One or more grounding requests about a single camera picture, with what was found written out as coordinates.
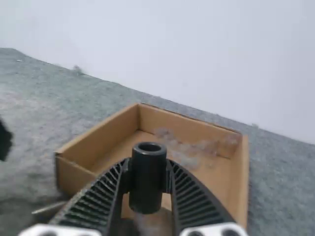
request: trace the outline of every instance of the screw hole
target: screw hole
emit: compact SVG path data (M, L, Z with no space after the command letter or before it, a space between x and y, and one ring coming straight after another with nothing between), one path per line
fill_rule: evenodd
M204 236L204 235L199 231L192 231L188 234L188 236Z
M57 236L57 234L54 231L47 231L47 232L41 233L39 236Z
M240 236L240 235L235 230L225 229L222 231L222 236Z

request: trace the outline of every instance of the black object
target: black object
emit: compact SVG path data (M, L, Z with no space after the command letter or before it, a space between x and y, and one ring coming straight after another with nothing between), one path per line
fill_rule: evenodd
M3 121L0 119L0 161L5 161L12 146L13 135L7 130Z
M189 171L166 159L166 147L152 142L134 146L126 158L77 193L51 224L91 228L115 236L121 224L123 194L141 213L161 207L162 192L171 194L173 235L188 227L235 222L220 201Z
M129 207L135 212L152 214L161 208L166 148L158 143L138 143L132 149L130 162Z

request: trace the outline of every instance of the carpet floor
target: carpet floor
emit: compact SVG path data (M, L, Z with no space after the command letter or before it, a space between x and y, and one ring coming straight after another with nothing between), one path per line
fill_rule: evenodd
M78 75L14 49L0 49L0 115L14 133L14 147L0 163L0 235L16 236L32 223L32 210L64 198L55 187L55 149L134 102L248 134L249 234L315 235L314 145Z

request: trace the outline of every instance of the cardboard box flap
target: cardboard box flap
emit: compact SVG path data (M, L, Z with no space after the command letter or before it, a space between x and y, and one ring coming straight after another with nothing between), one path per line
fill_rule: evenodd
M138 104L115 113L88 132L76 137L56 153L82 167L89 167L116 143L138 129Z
M139 105L139 117L139 129L144 132L165 136L168 142L176 141L191 146L206 144L205 148L215 152L214 155L225 158L233 156L242 137L233 130L147 104Z
M232 131L232 132L234 132L234 133L241 134L241 132L239 132L238 130L230 129L230 128L227 128L227 127L224 127L224 126L221 126L221 125L212 123L212 122L208 122L208 121L204 121L204 120L199 120L199 119L196 119L196 118L193 118L193 117L184 115L184 114L180 114L180 113L177 113L177 112L173 112L173 111L168 110L168 109L160 108L160 107L157 107L157 106L154 106L154 105L151 105L151 104L147 104L147 103L144 103L144 102L141 102L141 103L139 103L139 104L140 104L140 105L143 105L143 106L153 107L153 108L156 108L156 109L158 109L158 110L163 110L163 111L166 111L166 112L170 112L170 113L173 113L173 114L176 114L176 115L179 115L179 116L188 118L188 119L192 119L192 120L196 120L196 121L199 121L199 122L207 123L207 124L216 126L216 127L218 127L218 128L221 128L221 129L225 129L225 130Z

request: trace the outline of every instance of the cardboard box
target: cardboard box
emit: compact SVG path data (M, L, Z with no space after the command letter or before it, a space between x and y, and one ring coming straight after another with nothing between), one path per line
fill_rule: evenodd
M59 189L74 195L104 170L130 157L133 145L141 141L165 143L167 157L178 163L181 163L181 155L185 158L193 155L191 158L199 164L187 169L214 193L239 224L246 227L247 136L142 103L124 108L56 151ZM163 195L162 206L171 210L168 194ZM122 215L130 216L125 200Z

